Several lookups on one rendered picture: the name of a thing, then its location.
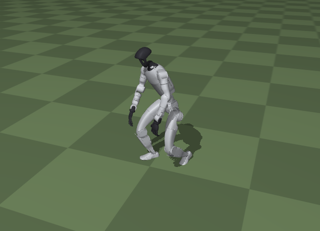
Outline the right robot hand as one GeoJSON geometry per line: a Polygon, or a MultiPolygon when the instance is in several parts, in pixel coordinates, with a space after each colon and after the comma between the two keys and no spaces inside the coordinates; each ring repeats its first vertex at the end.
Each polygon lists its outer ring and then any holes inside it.
{"type": "Polygon", "coordinates": [[[130,112],[129,112],[129,116],[128,116],[128,119],[129,119],[128,123],[132,127],[133,127],[133,125],[132,125],[133,124],[132,123],[132,116],[133,116],[133,113],[135,112],[135,109],[136,109],[136,107],[132,106],[131,109],[129,110],[130,112]]]}

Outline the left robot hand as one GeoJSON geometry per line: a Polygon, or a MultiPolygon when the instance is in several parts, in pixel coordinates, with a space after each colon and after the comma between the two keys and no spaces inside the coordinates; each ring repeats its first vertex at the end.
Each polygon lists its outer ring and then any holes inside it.
{"type": "Polygon", "coordinates": [[[156,136],[160,136],[160,135],[158,135],[158,130],[159,130],[159,124],[161,123],[161,121],[162,121],[162,118],[160,118],[158,120],[158,122],[155,121],[155,119],[154,119],[153,123],[150,125],[151,132],[156,136]]]}

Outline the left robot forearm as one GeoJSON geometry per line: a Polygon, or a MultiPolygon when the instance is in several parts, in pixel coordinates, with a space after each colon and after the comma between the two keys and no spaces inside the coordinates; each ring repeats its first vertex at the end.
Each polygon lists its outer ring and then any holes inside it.
{"type": "Polygon", "coordinates": [[[154,117],[154,120],[158,122],[158,120],[163,118],[165,115],[166,108],[168,108],[168,97],[166,95],[162,95],[160,99],[160,104],[158,111],[156,112],[156,116],[154,117]]]}

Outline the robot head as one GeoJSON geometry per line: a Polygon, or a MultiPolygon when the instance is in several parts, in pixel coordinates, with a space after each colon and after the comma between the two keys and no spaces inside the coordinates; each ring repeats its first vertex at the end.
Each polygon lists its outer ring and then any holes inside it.
{"type": "Polygon", "coordinates": [[[139,61],[143,67],[145,67],[145,68],[148,67],[147,68],[148,71],[151,71],[152,69],[154,69],[155,66],[156,67],[158,66],[157,63],[154,63],[151,60],[147,61],[147,57],[151,54],[151,52],[152,51],[148,47],[142,47],[136,52],[136,54],[134,56],[136,59],[139,59],[139,61]],[[144,63],[142,60],[144,61],[144,63]],[[152,66],[153,66],[153,68],[150,68],[152,66]]]}

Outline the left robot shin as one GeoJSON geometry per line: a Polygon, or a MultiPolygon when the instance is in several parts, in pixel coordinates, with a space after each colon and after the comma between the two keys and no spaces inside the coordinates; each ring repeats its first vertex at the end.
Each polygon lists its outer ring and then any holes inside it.
{"type": "Polygon", "coordinates": [[[168,154],[167,156],[176,157],[176,158],[188,157],[189,155],[187,152],[184,152],[183,149],[176,147],[175,145],[173,145],[170,151],[170,154],[168,154]]]}

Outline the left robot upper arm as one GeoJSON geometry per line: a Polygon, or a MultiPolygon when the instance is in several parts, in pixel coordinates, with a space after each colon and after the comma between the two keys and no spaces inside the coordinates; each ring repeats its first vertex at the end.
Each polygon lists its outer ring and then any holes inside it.
{"type": "Polygon", "coordinates": [[[160,82],[160,87],[161,87],[161,90],[163,91],[163,95],[167,96],[167,102],[169,102],[171,100],[171,94],[170,94],[167,71],[165,71],[164,69],[157,70],[157,79],[160,82]]]}

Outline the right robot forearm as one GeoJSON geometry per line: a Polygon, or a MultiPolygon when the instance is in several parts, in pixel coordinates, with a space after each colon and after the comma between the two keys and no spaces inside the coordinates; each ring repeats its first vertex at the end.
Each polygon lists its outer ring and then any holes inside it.
{"type": "Polygon", "coordinates": [[[132,105],[130,106],[130,109],[132,108],[132,106],[135,106],[135,110],[137,109],[137,105],[139,104],[140,98],[142,96],[142,94],[140,92],[137,92],[137,88],[138,88],[138,86],[136,87],[134,97],[132,100],[132,105]]]}

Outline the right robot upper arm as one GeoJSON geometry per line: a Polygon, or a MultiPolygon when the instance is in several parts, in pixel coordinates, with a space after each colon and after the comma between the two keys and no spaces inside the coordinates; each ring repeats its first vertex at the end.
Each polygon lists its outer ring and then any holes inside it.
{"type": "Polygon", "coordinates": [[[147,81],[147,77],[145,75],[144,69],[145,69],[145,67],[143,67],[143,66],[140,69],[141,74],[140,74],[140,78],[139,78],[139,85],[136,90],[137,92],[140,92],[140,93],[143,93],[146,89],[145,83],[147,81]]]}

